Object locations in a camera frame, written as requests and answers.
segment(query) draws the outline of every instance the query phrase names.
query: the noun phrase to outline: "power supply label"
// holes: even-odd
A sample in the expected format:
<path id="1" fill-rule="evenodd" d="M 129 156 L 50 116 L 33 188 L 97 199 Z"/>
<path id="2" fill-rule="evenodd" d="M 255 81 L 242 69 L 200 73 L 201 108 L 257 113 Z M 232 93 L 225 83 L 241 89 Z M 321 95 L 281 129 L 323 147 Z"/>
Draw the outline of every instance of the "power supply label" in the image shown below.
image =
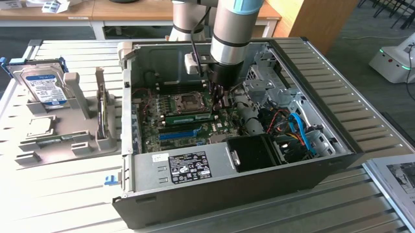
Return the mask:
<path id="1" fill-rule="evenodd" d="M 204 151 L 168 157 L 172 183 L 178 184 L 212 177 Z"/>
<path id="2" fill-rule="evenodd" d="M 37 99 L 45 105 L 58 105 L 66 102 L 65 94 L 56 86 L 57 79 L 54 75 L 36 75 L 25 78 Z"/>

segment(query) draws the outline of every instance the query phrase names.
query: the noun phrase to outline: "blue hard drive label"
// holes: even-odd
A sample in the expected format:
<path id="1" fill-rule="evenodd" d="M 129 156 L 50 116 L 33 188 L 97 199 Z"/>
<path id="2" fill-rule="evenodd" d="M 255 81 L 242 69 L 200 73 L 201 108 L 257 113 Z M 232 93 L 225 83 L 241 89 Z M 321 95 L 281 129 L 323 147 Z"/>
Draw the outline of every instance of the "blue hard drive label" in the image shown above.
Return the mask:
<path id="1" fill-rule="evenodd" d="M 57 79 L 54 75 L 26 76 L 25 80 L 42 104 L 61 105 L 66 102 L 65 94 L 61 88 L 56 86 Z"/>

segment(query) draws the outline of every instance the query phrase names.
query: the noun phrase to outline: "motherboard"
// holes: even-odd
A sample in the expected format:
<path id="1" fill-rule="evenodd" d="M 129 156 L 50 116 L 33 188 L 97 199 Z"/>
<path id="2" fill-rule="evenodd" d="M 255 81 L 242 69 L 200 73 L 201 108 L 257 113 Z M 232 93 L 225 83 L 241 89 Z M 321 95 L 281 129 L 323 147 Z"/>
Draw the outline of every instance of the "motherboard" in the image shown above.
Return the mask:
<path id="1" fill-rule="evenodd" d="M 132 94 L 142 153 L 213 144 L 245 133 L 236 109 L 210 112 L 206 90 L 177 92 L 138 88 Z"/>

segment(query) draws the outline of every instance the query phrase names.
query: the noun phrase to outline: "white cable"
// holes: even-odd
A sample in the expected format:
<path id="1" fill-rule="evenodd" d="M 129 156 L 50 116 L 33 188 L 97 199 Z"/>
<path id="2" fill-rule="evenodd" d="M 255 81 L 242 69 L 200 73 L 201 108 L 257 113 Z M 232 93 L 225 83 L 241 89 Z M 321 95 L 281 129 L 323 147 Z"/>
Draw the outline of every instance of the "white cable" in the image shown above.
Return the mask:
<path id="1" fill-rule="evenodd" d="M 364 38 L 379 38 L 379 39 L 401 39 L 401 38 L 407 38 L 408 36 L 401 36 L 401 37 L 380 37 L 380 36 L 363 36 L 363 37 L 357 37 L 357 38 L 351 38 L 351 37 L 341 37 L 341 39 L 351 39 L 351 40 L 360 40 Z"/>

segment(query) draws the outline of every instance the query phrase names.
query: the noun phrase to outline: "hard drive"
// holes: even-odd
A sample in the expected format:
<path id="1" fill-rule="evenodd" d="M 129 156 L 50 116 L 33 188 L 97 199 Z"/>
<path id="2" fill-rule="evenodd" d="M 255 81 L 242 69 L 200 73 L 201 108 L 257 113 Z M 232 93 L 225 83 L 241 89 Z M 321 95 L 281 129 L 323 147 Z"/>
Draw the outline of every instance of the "hard drive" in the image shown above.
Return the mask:
<path id="1" fill-rule="evenodd" d="M 28 89 L 28 100 L 42 103 L 45 109 L 68 107 L 72 91 L 64 83 L 65 61 L 49 59 L 26 61 L 12 59 L 8 65 L 1 65 L 18 84 Z"/>

